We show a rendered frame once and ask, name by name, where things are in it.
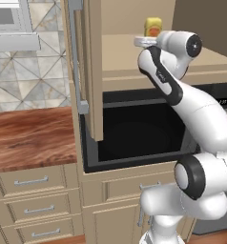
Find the tan cabinet door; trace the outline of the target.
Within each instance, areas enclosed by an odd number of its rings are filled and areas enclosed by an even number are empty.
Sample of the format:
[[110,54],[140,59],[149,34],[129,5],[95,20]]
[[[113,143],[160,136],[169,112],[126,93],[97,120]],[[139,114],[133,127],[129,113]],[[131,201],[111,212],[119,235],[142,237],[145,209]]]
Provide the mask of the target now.
[[[68,67],[74,86],[68,3],[69,0],[62,0]],[[85,115],[91,137],[100,141],[103,139],[101,0],[83,0],[83,10],[74,13],[74,21],[81,99],[89,104],[89,113]]]

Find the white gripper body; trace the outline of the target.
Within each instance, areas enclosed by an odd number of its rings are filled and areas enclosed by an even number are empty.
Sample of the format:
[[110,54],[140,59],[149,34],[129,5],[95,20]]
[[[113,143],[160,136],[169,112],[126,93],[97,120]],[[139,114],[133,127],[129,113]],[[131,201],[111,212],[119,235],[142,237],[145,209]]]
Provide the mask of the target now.
[[152,36],[136,36],[134,38],[134,45],[140,48],[148,48],[156,45],[156,38]]

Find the tan cupboard door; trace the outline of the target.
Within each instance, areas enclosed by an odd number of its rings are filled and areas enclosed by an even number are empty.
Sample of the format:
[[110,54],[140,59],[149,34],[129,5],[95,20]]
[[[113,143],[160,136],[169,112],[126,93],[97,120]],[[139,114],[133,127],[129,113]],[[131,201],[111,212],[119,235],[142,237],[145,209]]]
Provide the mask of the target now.
[[139,211],[138,204],[95,211],[92,244],[138,244],[149,228],[149,216],[146,214],[143,215],[142,226],[137,226]]

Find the tan open cabinet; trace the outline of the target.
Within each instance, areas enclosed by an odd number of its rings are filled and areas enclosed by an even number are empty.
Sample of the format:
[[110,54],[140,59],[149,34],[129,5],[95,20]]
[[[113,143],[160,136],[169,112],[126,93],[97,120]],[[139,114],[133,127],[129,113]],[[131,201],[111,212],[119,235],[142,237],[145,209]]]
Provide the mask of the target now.
[[[103,90],[149,89],[137,67],[141,49],[134,38],[144,33],[145,19],[159,17],[166,31],[192,31],[191,0],[102,0]],[[205,45],[182,81],[189,85],[227,83],[227,57]]]

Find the yellow mustard bottle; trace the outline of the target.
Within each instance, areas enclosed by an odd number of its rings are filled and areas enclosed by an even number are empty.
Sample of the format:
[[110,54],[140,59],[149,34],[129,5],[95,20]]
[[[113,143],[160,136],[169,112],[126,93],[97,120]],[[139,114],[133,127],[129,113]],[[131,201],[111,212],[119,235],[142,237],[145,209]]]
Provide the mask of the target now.
[[162,31],[162,20],[159,17],[148,17],[144,25],[144,35],[157,37]]

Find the black built-in oven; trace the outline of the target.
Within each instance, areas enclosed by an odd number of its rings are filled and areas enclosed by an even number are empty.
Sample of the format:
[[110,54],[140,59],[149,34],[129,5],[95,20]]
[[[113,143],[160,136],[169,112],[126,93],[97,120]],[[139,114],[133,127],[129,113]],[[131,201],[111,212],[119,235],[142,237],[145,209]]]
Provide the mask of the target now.
[[176,161],[200,145],[156,89],[103,93],[103,139],[80,117],[84,171],[105,172]]

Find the tan drawer front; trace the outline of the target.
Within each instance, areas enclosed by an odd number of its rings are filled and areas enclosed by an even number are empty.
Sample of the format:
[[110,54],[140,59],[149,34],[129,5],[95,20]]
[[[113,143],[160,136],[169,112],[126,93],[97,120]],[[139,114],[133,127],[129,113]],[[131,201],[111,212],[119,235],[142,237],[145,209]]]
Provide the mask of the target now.
[[[24,214],[24,210],[35,210],[47,208],[54,205],[53,211],[41,213]],[[15,200],[5,204],[10,212],[11,219],[14,223],[39,219],[42,217],[69,214],[71,212],[69,197],[66,193],[47,195],[42,197],[33,197],[25,200]]]
[[[44,183],[14,186],[14,180],[28,181],[43,178],[45,175],[49,177],[49,181]],[[61,166],[51,166],[37,169],[29,169],[23,171],[0,173],[0,188],[4,195],[20,194],[31,191],[39,191],[49,188],[64,188],[65,176]]]
[[140,194],[139,185],[151,186],[160,182],[161,184],[175,181],[173,172],[152,173],[135,177],[119,178],[111,181],[104,181],[103,199],[105,201],[116,200],[124,197],[131,197]]
[[[41,237],[31,237],[31,233],[40,234],[54,231],[57,228],[60,228],[61,230],[59,234],[51,234]],[[16,244],[38,244],[55,239],[60,239],[63,237],[73,236],[73,226],[72,221],[69,218],[66,218],[62,220],[48,221],[40,224],[18,227],[15,229],[15,234],[18,237]]]

